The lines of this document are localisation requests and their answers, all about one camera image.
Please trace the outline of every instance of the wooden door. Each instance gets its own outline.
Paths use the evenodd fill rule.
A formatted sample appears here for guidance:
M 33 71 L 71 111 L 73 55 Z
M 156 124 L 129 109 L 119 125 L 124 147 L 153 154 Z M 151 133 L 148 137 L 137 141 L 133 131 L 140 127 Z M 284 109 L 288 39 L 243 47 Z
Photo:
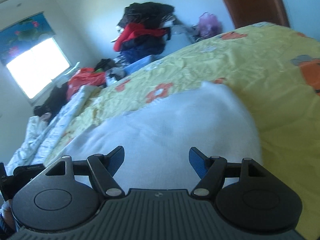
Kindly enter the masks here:
M 258 22 L 289 27 L 282 0 L 224 0 L 236 28 Z

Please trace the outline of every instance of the window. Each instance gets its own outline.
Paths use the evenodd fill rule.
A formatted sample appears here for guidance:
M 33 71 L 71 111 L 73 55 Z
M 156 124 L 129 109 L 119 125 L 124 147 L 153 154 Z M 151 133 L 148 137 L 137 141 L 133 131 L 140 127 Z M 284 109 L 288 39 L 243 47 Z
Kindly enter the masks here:
M 7 64 L 11 75 L 30 99 L 69 67 L 53 38 L 39 43 Z

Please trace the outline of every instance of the white wall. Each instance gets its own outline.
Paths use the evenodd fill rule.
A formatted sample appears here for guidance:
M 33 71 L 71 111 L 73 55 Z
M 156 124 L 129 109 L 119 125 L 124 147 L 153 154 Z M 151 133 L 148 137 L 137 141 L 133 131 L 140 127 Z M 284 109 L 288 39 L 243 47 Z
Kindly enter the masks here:
M 100 58 L 117 55 L 110 40 L 117 36 L 116 25 L 131 3 L 160 2 L 175 6 L 175 14 L 186 25 L 194 25 L 204 12 L 214 13 L 224 31 L 234 29 L 223 0 L 57 0 L 84 40 Z
M 0 63 L 0 162 L 6 164 L 25 137 L 32 107 Z
M 292 29 L 320 41 L 320 0 L 283 0 Z
M 0 30 L 42 11 L 56 32 L 54 39 L 72 65 L 80 61 L 81 66 L 93 66 L 98 62 L 98 58 L 74 30 L 57 2 L 47 1 L 45 3 L 30 0 L 18 8 L 4 8 L 0 10 Z M 45 93 L 36 104 L 41 104 L 46 96 L 48 93 Z M 20 147 L 25 137 L 28 118 L 33 114 L 32 109 L 33 106 L 29 104 L 7 68 L 0 64 L 0 116 L 2 115 L 0 118 L 0 161 L 7 163 L 15 150 Z

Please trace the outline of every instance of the blue curtain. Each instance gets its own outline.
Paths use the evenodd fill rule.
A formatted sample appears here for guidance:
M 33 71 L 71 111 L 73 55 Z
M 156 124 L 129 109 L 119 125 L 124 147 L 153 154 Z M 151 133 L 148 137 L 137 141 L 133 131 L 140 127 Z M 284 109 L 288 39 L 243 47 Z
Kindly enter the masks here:
M 43 13 L 24 19 L 0 32 L 0 60 L 7 65 L 14 58 L 55 35 Z

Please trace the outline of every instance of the door frame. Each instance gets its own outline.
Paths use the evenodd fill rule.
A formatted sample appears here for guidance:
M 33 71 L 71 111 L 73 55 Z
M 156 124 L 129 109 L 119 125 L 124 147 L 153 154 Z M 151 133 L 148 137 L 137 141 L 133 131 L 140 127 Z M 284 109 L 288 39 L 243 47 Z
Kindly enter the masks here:
M 231 5 L 230 3 L 230 0 L 223 0 L 224 3 L 226 4 L 227 8 L 228 8 L 228 11 L 229 11 L 229 14 L 232 18 L 232 21 L 233 21 L 233 24 L 235 25 L 235 28 L 240 28 L 241 25 L 239 22 L 237 22 L 237 20 L 235 19 L 234 15 L 236 14 L 236 12 L 233 11 L 233 6 Z M 289 27 L 290 28 L 290 24 L 289 24 L 289 21 L 288 21 L 288 16 L 287 16 L 287 12 L 284 8 L 284 4 L 283 4 L 283 1 L 282 0 L 274 0 L 275 1 L 275 4 L 276 4 L 276 9 L 278 12 L 280 12 L 278 14 L 278 17 L 280 19 L 280 23 L 282 26 L 286 26 L 286 27 Z

